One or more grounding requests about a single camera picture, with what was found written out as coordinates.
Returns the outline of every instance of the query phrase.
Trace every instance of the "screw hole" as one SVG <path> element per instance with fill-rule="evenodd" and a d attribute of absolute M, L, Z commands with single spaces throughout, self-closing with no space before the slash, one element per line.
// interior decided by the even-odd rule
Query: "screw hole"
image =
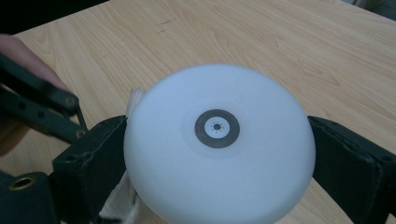
<path fill-rule="evenodd" d="M 383 161 L 393 161 L 393 159 L 391 157 L 389 157 L 389 156 L 383 156 L 382 160 Z"/>
<path fill-rule="evenodd" d="M 15 181 L 14 183 L 12 183 L 9 188 L 11 190 L 20 190 L 20 189 L 26 189 L 29 186 L 33 185 L 33 183 L 35 183 L 35 178 L 34 177 L 24 177 L 21 178 L 17 181 Z"/>
<path fill-rule="evenodd" d="M 66 101 L 66 104 L 70 106 L 73 106 L 76 103 L 72 96 L 67 96 L 64 100 Z"/>
<path fill-rule="evenodd" d="M 82 129 L 79 129 L 79 130 L 77 130 L 77 132 L 76 132 L 77 138 L 80 138 L 80 137 L 84 136 L 84 134 L 85 134 L 85 131 L 82 130 Z"/>
<path fill-rule="evenodd" d="M 71 156 L 68 156 L 68 157 L 66 158 L 66 161 L 67 161 L 67 162 L 72 162 L 72 161 L 75 161 L 77 158 L 78 158 L 78 156 L 76 156 L 76 155 L 71 155 Z"/>

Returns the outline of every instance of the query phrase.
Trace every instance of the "white cloth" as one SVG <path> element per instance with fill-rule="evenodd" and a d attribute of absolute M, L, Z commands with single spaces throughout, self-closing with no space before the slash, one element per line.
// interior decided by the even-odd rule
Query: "white cloth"
<path fill-rule="evenodd" d="M 128 118 L 142 96 L 143 91 L 141 89 L 131 91 L 131 98 L 126 110 Z M 154 213 L 141 201 L 134 190 L 127 172 L 123 174 L 120 183 L 111 191 L 102 211 L 99 213 L 101 218 L 119 219 L 122 224 L 144 223 L 153 215 Z"/>

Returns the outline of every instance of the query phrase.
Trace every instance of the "human hand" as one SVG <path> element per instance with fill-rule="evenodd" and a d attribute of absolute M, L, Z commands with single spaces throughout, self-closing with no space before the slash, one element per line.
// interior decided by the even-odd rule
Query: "human hand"
<path fill-rule="evenodd" d="M 29 50 L 22 41 L 11 35 L 0 34 L 0 54 L 9 58 L 33 75 L 68 91 L 56 73 Z M 10 116 L 0 114 L 0 156 L 14 148 L 29 128 Z"/>

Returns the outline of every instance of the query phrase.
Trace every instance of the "round white object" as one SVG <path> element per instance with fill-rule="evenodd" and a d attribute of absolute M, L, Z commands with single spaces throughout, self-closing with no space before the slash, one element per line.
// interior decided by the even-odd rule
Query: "round white object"
<path fill-rule="evenodd" d="M 143 96 L 124 156 L 141 199 L 169 223 L 274 223 L 309 185 L 315 140 L 298 102 L 271 78 L 207 64 Z"/>

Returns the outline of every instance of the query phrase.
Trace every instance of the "wooden table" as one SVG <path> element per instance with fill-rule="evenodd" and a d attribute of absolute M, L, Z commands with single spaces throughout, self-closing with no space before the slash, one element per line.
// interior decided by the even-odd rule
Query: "wooden table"
<path fill-rule="evenodd" d="M 340 1 L 112 0 L 17 37 L 79 97 L 90 128 L 124 114 L 130 89 L 188 66 L 233 63 L 280 82 L 308 115 L 396 153 L 396 22 Z M 30 131 L 0 169 L 50 173 L 66 147 Z M 348 222 L 315 180 L 280 220 Z"/>

